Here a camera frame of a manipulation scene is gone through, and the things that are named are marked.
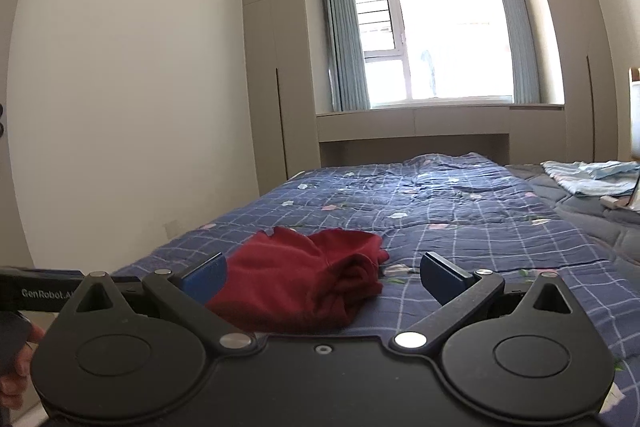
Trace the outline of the person's left hand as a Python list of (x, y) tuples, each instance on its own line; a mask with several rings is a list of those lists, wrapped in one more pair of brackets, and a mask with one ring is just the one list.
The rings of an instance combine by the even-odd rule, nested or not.
[(38, 325), (32, 324), (32, 331), (23, 348), (17, 352), (14, 367), (1, 376), (1, 405), (9, 410), (17, 411), (23, 406), (24, 393), (29, 384), (30, 365), (34, 356), (34, 346), (40, 343), (46, 332)]

